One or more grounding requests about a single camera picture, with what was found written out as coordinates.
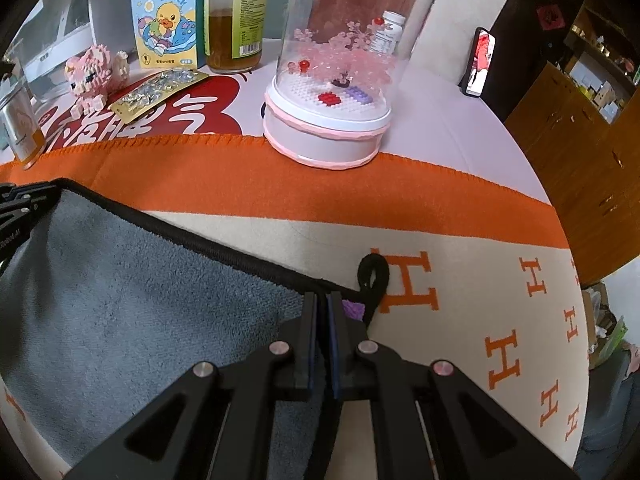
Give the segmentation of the purple grey microfibre towel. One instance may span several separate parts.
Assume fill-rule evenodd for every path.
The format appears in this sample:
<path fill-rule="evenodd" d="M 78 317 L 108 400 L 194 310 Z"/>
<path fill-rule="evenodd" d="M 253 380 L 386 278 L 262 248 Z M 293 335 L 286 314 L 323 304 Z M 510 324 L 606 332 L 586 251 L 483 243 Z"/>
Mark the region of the purple grey microfibre towel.
<path fill-rule="evenodd" d="M 3 195 L 21 214 L 1 273 L 1 378 L 67 465 L 191 365 L 226 366 L 297 318 L 318 280 L 70 181 Z"/>

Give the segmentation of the silver orange can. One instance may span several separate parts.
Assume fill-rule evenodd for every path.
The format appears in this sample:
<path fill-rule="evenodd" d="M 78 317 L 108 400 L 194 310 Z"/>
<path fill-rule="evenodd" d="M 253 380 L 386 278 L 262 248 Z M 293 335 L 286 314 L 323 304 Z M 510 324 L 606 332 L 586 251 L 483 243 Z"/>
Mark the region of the silver orange can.
<path fill-rule="evenodd" d="M 20 63 L 6 56 L 1 59 L 1 133 L 23 168 L 34 166 L 46 139 L 32 109 Z"/>

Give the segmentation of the pink brick figure toy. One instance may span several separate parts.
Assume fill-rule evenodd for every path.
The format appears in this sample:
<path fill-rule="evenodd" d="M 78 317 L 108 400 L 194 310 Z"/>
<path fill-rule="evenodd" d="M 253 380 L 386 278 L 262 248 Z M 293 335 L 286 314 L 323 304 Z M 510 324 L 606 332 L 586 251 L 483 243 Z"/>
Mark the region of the pink brick figure toy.
<path fill-rule="evenodd" d="M 128 54 L 111 53 L 104 44 L 94 44 L 83 55 L 67 60 L 64 75 L 75 97 L 70 117 L 80 119 L 103 110 L 108 96 L 126 86 Z"/>

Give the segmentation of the gold blister pill pack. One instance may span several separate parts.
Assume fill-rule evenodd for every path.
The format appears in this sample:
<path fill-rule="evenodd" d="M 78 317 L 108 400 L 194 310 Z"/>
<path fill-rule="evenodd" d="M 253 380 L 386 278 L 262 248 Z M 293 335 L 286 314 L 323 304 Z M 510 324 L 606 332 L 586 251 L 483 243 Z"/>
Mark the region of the gold blister pill pack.
<path fill-rule="evenodd" d="M 108 109 L 124 125 L 140 118 L 176 93 L 204 81 L 209 74 L 192 68 L 175 67 L 146 78 L 141 84 L 113 102 Z"/>

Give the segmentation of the orange white H-pattern blanket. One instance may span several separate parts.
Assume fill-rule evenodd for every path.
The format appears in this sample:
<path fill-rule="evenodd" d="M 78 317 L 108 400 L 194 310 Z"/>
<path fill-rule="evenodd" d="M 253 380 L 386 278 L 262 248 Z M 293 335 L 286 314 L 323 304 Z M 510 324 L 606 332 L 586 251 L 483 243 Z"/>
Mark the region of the orange white H-pattern blanket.
<path fill-rule="evenodd" d="M 575 263 L 558 215 L 521 154 L 508 182 L 382 154 L 347 171 L 311 169 L 237 134 L 150 136 L 43 155 L 3 181 L 65 178 L 163 222 L 336 286 L 379 254 L 390 284 L 371 336 L 403 358 L 446 359 L 572 464 L 588 396 Z M 70 470 L 1 378 L 1 419 L 32 472 Z"/>

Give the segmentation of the white dish rack appliance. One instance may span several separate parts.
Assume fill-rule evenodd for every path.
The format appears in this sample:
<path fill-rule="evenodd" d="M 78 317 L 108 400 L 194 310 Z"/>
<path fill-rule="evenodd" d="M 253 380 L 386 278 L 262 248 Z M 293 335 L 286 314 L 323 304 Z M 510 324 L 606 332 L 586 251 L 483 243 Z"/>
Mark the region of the white dish rack appliance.
<path fill-rule="evenodd" d="M 134 52 L 130 0 L 39 0 L 12 48 L 30 92 L 46 102 L 68 89 L 66 61 L 94 44 L 104 44 L 112 52 Z"/>

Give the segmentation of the red white printed mat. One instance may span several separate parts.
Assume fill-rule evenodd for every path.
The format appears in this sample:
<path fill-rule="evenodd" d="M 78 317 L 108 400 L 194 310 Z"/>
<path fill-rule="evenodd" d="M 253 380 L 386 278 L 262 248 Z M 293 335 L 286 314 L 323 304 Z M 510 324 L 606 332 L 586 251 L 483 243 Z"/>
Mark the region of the red white printed mat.
<path fill-rule="evenodd" d="M 107 108 L 79 119 L 66 110 L 47 126 L 46 150 L 162 134 L 240 134 L 240 124 L 229 113 L 229 106 L 239 94 L 237 79 L 209 76 L 152 107 L 128 125 Z"/>

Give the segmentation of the blue duck carton box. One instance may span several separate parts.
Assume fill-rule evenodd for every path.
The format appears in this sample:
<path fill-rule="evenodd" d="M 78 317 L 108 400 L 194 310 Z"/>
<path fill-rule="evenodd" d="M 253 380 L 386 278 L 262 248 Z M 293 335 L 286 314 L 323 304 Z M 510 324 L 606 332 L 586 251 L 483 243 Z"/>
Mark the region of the blue duck carton box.
<path fill-rule="evenodd" d="M 131 12 L 144 70 L 205 64 L 204 0 L 131 0 Z"/>

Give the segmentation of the amber liquid glass bottle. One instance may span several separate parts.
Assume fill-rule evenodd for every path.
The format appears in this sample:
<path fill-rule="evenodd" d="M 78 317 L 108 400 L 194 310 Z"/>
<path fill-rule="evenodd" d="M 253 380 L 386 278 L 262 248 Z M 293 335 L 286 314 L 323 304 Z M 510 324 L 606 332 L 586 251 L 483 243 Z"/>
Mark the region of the amber liquid glass bottle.
<path fill-rule="evenodd" d="M 255 68 L 262 57 L 267 0 L 204 0 L 205 54 L 215 73 Z"/>

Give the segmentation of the brown wooden cabinet shelves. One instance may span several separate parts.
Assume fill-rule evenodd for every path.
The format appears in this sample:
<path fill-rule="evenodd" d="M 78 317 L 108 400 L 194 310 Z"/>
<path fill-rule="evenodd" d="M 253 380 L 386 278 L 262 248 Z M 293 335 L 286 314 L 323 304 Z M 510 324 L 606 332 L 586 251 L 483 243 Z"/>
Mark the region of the brown wooden cabinet shelves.
<path fill-rule="evenodd" d="M 637 52 L 584 3 L 548 63 L 506 118 L 558 214 L 579 281 L 590 285 L 639 255 Z"/>

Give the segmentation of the smartphone standing upright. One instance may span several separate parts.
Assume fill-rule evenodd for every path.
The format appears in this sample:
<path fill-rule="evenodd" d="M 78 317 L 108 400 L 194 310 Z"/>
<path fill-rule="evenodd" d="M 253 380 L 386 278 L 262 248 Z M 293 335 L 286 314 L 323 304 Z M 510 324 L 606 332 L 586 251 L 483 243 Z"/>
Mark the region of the smartphone standing upright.
<path fill-rule="evenodd" d="M 494 58 L 496 38 L 484 27 L 477 27 L 468 59 L 468 65 L 462 76 L 459 88 L 466 96 L 482 96 L 488 72 Z"/>

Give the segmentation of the pink glass dome ornament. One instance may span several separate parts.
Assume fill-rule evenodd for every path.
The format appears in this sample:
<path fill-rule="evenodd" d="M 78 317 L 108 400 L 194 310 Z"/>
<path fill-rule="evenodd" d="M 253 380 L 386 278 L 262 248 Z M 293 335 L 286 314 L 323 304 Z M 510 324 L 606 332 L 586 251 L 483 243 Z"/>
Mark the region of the pink glass dome ornament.
<path fill-rule="evenodd" d="M 347 170 L 378 154 L 394 99 L 435 0 L 288 0 L 264 135 L 299 164 Z M 373 20 L 406 18 L 392 55 L 369 50 Z"/>

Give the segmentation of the small white pill bottle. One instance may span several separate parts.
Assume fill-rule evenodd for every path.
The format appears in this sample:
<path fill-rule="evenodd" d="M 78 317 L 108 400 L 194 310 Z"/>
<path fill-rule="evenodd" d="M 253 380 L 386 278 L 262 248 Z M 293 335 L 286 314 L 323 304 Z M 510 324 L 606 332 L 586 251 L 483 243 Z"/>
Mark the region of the small white pill bottle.
<path fill-rule="evenodd" d="M 379 54 L 392 55 L 404 32 L 406 18 L 394 11 L 386 10 L 373 20 L 375 32 L 369 50 Z"/>

